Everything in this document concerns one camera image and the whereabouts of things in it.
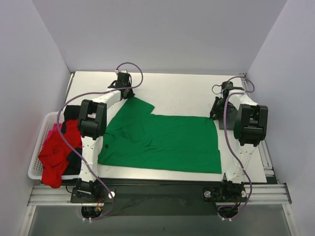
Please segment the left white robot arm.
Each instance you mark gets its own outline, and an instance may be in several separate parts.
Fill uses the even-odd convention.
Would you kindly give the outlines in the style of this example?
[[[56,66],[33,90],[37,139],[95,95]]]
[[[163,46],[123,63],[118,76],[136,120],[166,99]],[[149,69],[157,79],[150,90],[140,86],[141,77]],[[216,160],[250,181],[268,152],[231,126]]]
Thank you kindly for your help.
[[[126,71],[117,71],[117,79],[108,87],[106,94],[92,100],[81,102],[78,130],[82,141],[82,160],[76,188],[87,202],[99,198],[99,189],[95,186],[98,177],[98,155],[102,150],[103,135],[107,127],[107,110],[115,103],[134,97],[131,88],[131,75]]]

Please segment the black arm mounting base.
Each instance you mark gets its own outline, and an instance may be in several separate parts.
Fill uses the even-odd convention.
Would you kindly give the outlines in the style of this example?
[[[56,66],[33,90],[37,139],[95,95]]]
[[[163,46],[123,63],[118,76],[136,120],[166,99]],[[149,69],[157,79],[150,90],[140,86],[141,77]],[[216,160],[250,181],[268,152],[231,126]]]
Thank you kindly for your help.
[[[92,185],[77,181],[70,202],[83,216],[206,216],[229,218],[248,201],[244,184],[230,181],[103,179]]]

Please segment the green t shirt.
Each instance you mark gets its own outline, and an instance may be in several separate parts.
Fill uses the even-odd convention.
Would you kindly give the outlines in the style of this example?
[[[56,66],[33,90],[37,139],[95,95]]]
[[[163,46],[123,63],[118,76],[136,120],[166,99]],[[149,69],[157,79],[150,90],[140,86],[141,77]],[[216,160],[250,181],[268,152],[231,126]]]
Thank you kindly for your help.
[[[127,100],[109,122],[98,156],[100,165],[221,174],[213,120],[153,114],[154,106]]]

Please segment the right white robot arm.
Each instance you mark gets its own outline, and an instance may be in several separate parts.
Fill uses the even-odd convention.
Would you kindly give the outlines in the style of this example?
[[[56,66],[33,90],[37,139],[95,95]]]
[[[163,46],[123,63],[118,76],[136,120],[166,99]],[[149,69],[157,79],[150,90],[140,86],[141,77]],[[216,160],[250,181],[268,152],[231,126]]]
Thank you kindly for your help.
[[[249,92],[234,86],[230,79],[220,87],[210,119],[219,121],[233,157],[233,164],[224,175],[228,181],[240,184],[248,180],[245,172],[252,154],[266,137],[268,107],[253,102]]]

